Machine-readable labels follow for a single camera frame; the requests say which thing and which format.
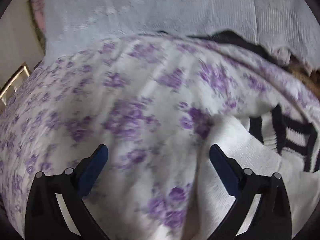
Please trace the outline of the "wooden bedside furniture edge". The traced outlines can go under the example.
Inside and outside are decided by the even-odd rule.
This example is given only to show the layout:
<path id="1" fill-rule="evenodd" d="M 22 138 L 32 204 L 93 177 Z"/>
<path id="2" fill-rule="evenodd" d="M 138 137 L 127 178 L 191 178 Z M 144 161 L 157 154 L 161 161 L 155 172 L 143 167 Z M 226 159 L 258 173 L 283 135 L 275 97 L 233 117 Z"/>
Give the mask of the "wooden bedside furniture edge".
<path id="1" fill-rule="evenodd" d="M 1 112 L 8 104 L 9 98 L 14 94 L 24 81 L 31 75 L 31 71 L 28 65 L 24 62 L 16 72 L 7 81 L 4 87 L 1 89 Z"/>

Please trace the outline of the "white lace cover cloth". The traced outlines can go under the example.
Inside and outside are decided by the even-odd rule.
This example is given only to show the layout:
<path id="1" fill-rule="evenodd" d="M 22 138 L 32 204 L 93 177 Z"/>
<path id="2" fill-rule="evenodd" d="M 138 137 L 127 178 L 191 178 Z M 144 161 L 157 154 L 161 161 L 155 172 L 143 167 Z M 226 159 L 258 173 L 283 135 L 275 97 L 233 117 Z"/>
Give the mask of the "white lace cover cloth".
<path id="1" fill-rule="evenodd" d="M 49 62 L 107 37 L 231 30 L 283 62 L 319 68 L 319 24 L 304 0 L 44 0 L 44 18 Z"/>

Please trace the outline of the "purple floral bed sheet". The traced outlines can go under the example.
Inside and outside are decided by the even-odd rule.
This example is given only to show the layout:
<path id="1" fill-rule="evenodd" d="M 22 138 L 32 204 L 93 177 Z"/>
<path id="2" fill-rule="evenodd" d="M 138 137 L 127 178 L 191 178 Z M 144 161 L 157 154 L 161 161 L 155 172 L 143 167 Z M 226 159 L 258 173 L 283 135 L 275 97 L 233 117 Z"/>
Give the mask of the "purple floral bed sheet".
<path id="1" fill-rule="evenodd" d="M 103 40 L 39 66 L 1 115 L 1 196 L 24 233 L 35 174 L 60 174 L 104 144 L 84 202 L 113 239 L 184 239 L 204 140 L 189 110 L 257 117 L 280 106 L 319 129 L 318 99 L 235 46 L 168 36 Z"/>

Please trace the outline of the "pink floral pillow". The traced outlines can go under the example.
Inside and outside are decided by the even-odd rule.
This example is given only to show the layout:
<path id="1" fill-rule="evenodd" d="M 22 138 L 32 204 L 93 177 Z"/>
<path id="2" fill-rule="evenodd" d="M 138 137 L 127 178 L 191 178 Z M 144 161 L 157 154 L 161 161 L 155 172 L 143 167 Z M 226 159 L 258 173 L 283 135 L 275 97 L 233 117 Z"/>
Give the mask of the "pink floral pillow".
<path id="1" fill-rule="evenodd" d="M 44 0 L 29 0 L 29 10 L 36 37 L 43 51 L 46 49 Z"/>

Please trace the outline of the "black garment under lace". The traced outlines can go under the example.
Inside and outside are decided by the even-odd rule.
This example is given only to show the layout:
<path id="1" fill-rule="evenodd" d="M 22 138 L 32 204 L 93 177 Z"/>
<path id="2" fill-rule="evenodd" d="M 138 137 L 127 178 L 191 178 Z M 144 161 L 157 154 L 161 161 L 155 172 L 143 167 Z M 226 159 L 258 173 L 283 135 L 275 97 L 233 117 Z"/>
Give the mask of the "black garment under lace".
<path id="1" fill-rule="evenodd" d="M 207 47 L 214 44 L 235 46 L 247 58 L 251 57 L 258 61 L 265 61 L 282 68 L 288 66 L 288 63 L 281 63 L 261 45 L 252 44 L 231 30 L 220 31 L 213 35 L 187 35 L 187 39 L 193 42 L 203 42 Z"/>

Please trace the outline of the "white black-trimmed knit sweater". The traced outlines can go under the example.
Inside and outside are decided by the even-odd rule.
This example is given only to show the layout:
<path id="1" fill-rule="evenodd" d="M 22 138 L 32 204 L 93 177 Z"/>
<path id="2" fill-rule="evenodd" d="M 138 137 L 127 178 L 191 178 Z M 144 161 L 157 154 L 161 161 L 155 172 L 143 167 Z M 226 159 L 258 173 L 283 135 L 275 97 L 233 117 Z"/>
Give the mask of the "white black-trimmed knit sweater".
<path id="1" fill-rule="evenodd" d="M 257 117 L 209 116 L 194 108 L 189 115 L 204 140 L 199 160 L 197 202 L 187 215 L 184 239 L 205 239 L 221 223 L 235 198 L 209 161 L 217 144 L 243 168 L 258 175 L 281 174 L 291 210 L 292 237 L 311 227 L 319 204 L 319 129 L 282 112 L 280 106 Z"/>

